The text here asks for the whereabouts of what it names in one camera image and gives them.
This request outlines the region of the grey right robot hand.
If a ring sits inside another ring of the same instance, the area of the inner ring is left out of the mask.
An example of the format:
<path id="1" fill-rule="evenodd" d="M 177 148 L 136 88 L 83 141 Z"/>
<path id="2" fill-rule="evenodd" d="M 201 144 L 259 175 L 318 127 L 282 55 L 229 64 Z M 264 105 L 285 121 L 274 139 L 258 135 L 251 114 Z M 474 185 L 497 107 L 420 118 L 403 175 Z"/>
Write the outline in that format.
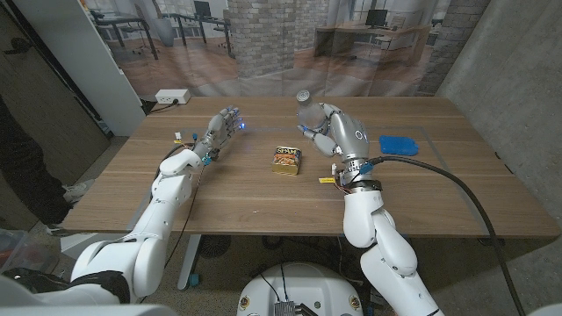
<path id="1" fill-rule="evenodd" d="M 335 105 L 321 103 L 321 108 L 327 127 L 311 129 L 298 125 L 298 129 L 325 156 L 341 157 L 346 183 L 371 179 L 369 172 L 366 176 L 360 173 L 360 168 L 369 159 L 370 142 L 364 125 Z"/>

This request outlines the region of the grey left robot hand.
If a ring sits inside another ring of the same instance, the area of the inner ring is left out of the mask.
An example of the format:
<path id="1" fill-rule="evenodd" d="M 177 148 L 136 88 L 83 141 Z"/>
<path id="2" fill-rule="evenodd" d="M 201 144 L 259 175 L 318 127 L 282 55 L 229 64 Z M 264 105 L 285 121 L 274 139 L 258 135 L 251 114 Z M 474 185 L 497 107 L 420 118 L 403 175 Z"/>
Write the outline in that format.
<path id="1" fill-rule="evenodd" d="M 208 160 L 228 143 L 244 126 L 237 107 L 227 107 L 211 118 L 204 135 L 195 143 L 192 151 L 202 161 Z"/>

